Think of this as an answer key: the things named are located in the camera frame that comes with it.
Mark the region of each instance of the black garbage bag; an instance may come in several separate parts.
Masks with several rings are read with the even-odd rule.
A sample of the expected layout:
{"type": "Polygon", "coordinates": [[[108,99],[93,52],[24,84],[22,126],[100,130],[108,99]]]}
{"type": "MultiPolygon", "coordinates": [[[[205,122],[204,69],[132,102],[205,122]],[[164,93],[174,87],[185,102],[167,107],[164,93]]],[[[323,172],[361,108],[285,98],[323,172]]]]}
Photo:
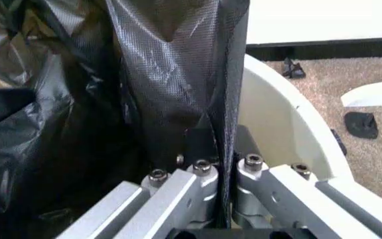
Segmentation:
{"type": "Polygon", "coordinates": [[[0,122],[0,237],[53,237],[150,163],[174,170],[190,128],[212,131],[229,226],[248,6],[0,0],[0,79],[36,93],[0,122]]]}

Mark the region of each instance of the white surface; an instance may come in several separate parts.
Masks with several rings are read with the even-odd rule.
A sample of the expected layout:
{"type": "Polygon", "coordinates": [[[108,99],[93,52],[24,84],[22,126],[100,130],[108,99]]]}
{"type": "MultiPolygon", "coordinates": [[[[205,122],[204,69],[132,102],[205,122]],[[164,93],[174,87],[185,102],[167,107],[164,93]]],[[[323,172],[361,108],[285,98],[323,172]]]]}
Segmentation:
{"type": "Polygon", "coordinates": [[[382,38],[382,0],[250,0],[247,44],[382,38]]]}
{"type": "Polygon", "coordinates": [[[355,88],[341,97],[345,107],[382,106],[382,82],[355,88]]]}
{"type": "Polygon", "coordinates": [[[320,179],[353,179],[329,127],[313,105],[275,70],[246,55],[239,124],[248,127],[270,167],[306,163],[320,179]]]}

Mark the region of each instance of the hex socket bolt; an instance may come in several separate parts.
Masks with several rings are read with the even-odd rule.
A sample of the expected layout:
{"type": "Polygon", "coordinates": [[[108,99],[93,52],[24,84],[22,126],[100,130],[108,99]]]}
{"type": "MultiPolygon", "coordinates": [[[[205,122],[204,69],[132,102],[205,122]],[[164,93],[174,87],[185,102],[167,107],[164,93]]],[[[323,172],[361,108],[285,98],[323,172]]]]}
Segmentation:
{"type": "Polygon", "coordinates": [[[311,172],[309,170],[309,166],[307,166],[305,163],[293,163],[290,165],[290,167],[304,179],[309,180],[311,172]]]}
{"type": "Polygon", "coordinates": [[[154,169],[148,175],[150,185],[156,188],[159,188],[160,186],[162,186],[163,183],[166,182],[167,178],[168,178],[168,173],[163,169],[154,169]]]}
{"type": "Polygon", "coordinates": [[[210,174],[211,163],[205,159],[199,159],[192,165],[192,171],[197,176],[207,176],[210,174]]]}
{"type": "Polygon", "coordinates": [[[259,171],[262,169],[263,158],[254,153],[250,153],[246,155],[244,160],[244,167],[250,171],[259,171]]]}

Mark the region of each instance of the beige carpet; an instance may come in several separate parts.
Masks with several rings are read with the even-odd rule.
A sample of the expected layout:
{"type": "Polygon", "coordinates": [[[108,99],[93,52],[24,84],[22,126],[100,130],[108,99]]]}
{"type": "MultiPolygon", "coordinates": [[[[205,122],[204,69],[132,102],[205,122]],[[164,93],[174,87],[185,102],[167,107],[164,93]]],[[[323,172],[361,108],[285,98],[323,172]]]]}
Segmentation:
{"type": "MultiPolygon", "coordinates": [[[[299,62],[305,79],[291,80],[335,129],[347,147],[347,160],[355,180],[382,197],[382,107],[344,108],[340,97],[349,90],[382,81],[382,58],[305,60],[299,62]],[[379,136],[361,139],[346,131],[343,116],[349,111],[372,112],[379,136]]],[[[282,62],[267,62],[282,71],[282,62]]]]}

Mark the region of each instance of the metal clamp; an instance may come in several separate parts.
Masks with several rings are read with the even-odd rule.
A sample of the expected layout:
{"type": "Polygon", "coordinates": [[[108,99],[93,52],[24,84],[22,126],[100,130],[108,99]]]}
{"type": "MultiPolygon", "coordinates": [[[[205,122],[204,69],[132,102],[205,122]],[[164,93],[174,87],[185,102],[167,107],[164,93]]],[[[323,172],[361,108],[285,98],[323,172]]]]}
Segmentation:
{"type": "Polygon", "coordinates": [[[165,238],[172,229],[203,227],[211,221],[217,181],[207,161],[198,160],[187,172],[177,169],[114,238],[165,238]]]}
{"type": "MultiPolygon", "coordinates": [[[[237,164],[237,184],[251,192],[283,227],[307,226],[318,238],[378,238],[289,166],[255,170],[237,164]]],[[[243,209],[237,202],[236,208],[243,209]]]]}

